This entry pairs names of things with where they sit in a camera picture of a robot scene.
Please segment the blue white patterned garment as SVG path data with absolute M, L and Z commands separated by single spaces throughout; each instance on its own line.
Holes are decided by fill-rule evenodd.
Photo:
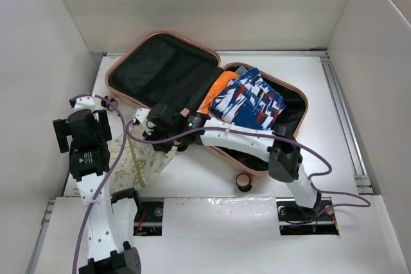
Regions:
M 230 80 L 212 100 L 209 113 L 226 123 L 271 130 L 285 108 L 282 95 L 263 79 L 255 67 Z

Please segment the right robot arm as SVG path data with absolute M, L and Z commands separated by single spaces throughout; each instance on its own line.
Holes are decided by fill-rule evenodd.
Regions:
M 177 141 L 183 146 L 226 148 L 258 158 L 268 164 L 271 178 L 286 184 L 300 216 L 314 220 L 320 211 L 321 193 L 308 180 L 295 139 L 283 129 L 244 128 L 198 112 L 184 116 L 161 103 L 147 112 L 143 125 L 146 138 L 156 142 L 158 151 L 167 151 Z

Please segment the grey-blue cloth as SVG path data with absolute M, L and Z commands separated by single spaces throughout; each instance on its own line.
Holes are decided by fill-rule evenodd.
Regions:
M 237 68 L 237 70 L 235 70 L 235 73 L 236 73 L 238 76 L 242 76 L 242 75 L 246 74 L 248 71 L 249 71 L 249 70 L 248 70 L 246 67 L 244 67 L 244 66 L 239 66 L 239 67 Z

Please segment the orange white tie-dye garment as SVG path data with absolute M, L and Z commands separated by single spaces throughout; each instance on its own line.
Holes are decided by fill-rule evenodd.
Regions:
M 215 97 L 221 93 L 221 91 L 226 88 L 231 80 L 239 78 L 239 74 L 232 71 L 224 71 L 213 83 L 205 98 L 203 99 L 201 105 L 199 106 L 197 112 L 201 114 L 208 114 L 211 103 L 214 101 Z

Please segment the pink hardshell suitcase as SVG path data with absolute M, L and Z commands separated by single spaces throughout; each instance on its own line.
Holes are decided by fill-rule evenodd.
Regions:
M 145 108 L 164 103 L 186 116 L 197 111 L 212 82 L 229 71 L 240 75 L 242 71 L 237 71 L 240 67 L 247 71 L 254 68 L 242 62 L 221 67 L 216 51 L 171 31 L 156 31 L 107 71 L 105 84 L 110 94 L 106 98 Z M 285 109 L 275 112 L 274 129 L 296 137 L 308 109 L 307 97 L 285 81 L 264 71 L 260 74 L 261 80 L 283 97 L 278 101 Z M 242 171 L 236 177 L 236 185 L 242 192 L 250 191 L 253 182 L 268 173 L 268 163 L 257 157 L 228 147 L 208 148 Z

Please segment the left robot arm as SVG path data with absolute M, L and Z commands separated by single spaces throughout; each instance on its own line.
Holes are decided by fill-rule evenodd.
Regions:
M 108 141 L 111 130 L 104 110 L 77 110 L 53 121 L 61 153 L 69 153 L 85 215 L 73 257 L 73 273 L 140 273 L 141 259 L 132 245 L 134 220 L 143 204 L 134 188 L 110 193 Z

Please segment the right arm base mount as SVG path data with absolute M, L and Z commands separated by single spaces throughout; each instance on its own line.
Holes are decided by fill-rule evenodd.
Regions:
M 317 210 L 304 210 L 293 198 L 276 200 L 280 235 L 339 235 L 339 227 L 332 210 L 319 213 L 331 206 L 331 198 L 323 198 Z

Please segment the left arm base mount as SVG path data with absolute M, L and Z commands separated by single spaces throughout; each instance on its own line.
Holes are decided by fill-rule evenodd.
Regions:
M 163 214 L 163 199 L 143 200 L 134 220 L 134 236 L 162 236 Z

